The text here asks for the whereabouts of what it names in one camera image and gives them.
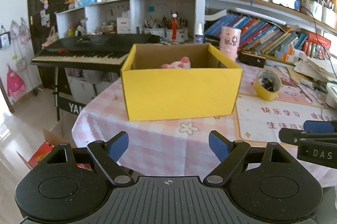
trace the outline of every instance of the floor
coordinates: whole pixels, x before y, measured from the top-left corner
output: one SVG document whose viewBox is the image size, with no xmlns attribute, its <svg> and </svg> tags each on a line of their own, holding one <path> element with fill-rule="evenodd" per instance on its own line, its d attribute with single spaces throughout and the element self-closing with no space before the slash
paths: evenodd
<svg viewBox="0 0 337 224">
<path fill-rule="evenodd" d="M 44 89 L 38 96 L 29 94 L 14 109 L 13 115 L 4 113 L 0 126 L 0 224 L 18 224 L 22 220 L 14 190 L 29 169 L 17 152 L 30 159 L 43 143 L 42 128 L 50 130 L 57 122 L 52 90 Z"/>
</svg>

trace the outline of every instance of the pink plush toy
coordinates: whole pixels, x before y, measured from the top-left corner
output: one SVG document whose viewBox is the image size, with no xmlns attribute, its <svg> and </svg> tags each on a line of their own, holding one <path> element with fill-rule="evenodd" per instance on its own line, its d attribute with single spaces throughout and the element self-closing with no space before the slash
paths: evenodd
<svg viewBox="0 0 337 224">
<path fill-rule="evenodd" d="M 171 64 L 163 64 L 162 69 L 191 69 L 191 63 L 188 57 L 183 57 L 180 61 L 172 62 Z"/>
</svg>

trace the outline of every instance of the red tassel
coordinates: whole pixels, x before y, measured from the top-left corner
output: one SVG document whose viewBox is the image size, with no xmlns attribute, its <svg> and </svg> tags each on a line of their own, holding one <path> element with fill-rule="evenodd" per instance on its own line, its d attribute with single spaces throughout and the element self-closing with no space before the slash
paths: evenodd
<svg viewBox="0 0 337 224">
<path fill-rule="evenodd" d="M 173 20 L 172 20 L 172 37 L 171 37 L 171 39 L 175 40 L 176 38 L 177 38 L 177 19 L 176 19 L 176 17 L 173 17 Z"/>
</svg>

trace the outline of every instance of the open cardboard box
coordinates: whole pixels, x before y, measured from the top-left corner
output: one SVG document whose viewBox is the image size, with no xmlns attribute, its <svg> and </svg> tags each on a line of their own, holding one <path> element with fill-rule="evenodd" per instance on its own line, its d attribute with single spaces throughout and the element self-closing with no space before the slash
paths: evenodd
<svg viewBox="0 0 337 224">
<path fill-rule="evenodd" d="M 160 68 L 184 56 L 192 69 Z M 129 120 L 230 115 L 242 74 L 210 44 L 134 44 L 121 70 Z"/>
<path fill-rule="evenodd" d="M 71 133 L 71 129 L 77 119 L 77 115 L 66 113 L 62 119 L 56 123 L 51 131 L 42 129 L 44 143 L 38 148 L 34 155 L 26 161 L 18 152 L 19 157 L 29 169 L 34 168 L 55 146 L 63 142 L 70 143 L 72 148 L 76 148 L 76 144 L 72 140 L 66 140 L 62 137 L 62 132 Z"/>
</svg>

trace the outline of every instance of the pink backpack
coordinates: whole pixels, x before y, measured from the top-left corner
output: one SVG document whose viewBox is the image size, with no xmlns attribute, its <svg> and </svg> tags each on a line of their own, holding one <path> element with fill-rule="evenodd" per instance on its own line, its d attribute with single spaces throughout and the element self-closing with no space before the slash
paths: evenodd
<svg viewBox="0 0 337 224">
<path fill-rule="evenodd" d="M 9 66 L 7 73 L 7 95 L 13 98 L 20 98 L 26 93 L 25 82 Z"/>
</svg>

